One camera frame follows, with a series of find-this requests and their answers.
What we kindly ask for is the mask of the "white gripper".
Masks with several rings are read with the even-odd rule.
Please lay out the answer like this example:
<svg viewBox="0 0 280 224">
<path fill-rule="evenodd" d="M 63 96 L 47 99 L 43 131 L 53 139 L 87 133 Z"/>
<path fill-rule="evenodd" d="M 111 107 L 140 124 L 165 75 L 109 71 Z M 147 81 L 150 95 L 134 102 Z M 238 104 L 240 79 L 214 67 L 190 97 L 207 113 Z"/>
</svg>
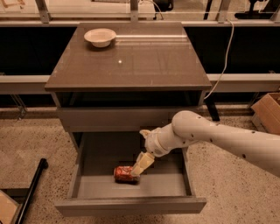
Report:
<svg viewBox="0 0 280 224">
<path fill-rule="evenodd" d="M 141 152 L 133 165 L 130 175 L 141 175 L 149 168 L 156 158 L 160 158 L 170 152 L 168 148 L 171 129 L 169 127 L 156 128 L 154 130 L 141 129 L 139 133 L 145 139 L 144 147 L 148 152 Z"/>
</svg>

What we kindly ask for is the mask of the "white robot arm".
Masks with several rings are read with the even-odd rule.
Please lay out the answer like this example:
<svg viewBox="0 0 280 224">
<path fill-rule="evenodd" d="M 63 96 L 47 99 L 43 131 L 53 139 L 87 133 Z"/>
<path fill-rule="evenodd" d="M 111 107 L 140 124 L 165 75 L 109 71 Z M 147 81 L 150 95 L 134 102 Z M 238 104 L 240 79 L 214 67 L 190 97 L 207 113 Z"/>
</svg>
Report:
<svg viewBox="0 0 280 224">
<path fill-rule="evenodd" d="M 138 176 L 176 148 L 196 141 L 209 142 L 245 159 L 266 172 L 280 176 L 280 136 L 210 122 L 192 111 L 180 111 L 171 123 L 152 131 L 143 129 L 146 152 L 139 154 L 131 175 Z"/>
</svg>

